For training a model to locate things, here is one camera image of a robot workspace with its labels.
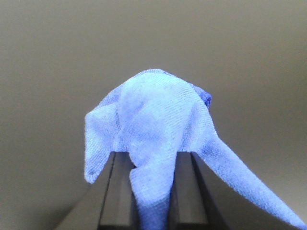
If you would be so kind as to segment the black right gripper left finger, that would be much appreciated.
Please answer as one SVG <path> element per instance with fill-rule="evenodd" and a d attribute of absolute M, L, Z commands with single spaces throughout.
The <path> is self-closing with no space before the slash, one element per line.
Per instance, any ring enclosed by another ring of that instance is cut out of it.
<path fill-rule="evenodd" d="M 138 213 L 127 152 L 112 152 L 99 177 L 60 223 L 61 230 L 136 230 Z"/>

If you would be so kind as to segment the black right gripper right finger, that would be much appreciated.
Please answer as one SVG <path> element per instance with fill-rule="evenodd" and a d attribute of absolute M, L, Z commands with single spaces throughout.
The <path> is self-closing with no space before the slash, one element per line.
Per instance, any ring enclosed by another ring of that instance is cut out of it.
<path fill-rule="evenodd" d="M 195 152 L 179 152 L 169 210 L 171 230 L 294 230 L 223 182 Z"/>

